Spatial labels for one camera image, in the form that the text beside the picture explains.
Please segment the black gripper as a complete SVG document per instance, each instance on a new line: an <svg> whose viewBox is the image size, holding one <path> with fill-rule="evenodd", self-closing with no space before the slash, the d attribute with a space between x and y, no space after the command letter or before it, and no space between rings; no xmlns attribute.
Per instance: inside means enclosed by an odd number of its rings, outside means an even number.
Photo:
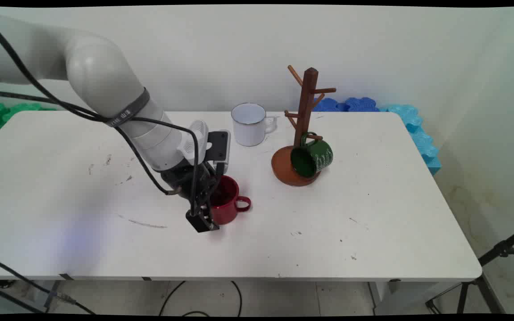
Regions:
<svg viewBox="0 0 514 321"><path fill-rule="evenodd" d="M197 232L219 230L220 226L211 213L211 197L220 185L223 172L216 172L207 162L200 163L196 168L195 194L191 187L194 166L188 162L180 162L169 170L161 171L161 179L172 189L181 188L178 195L190 204L185 217Z"/></svg>

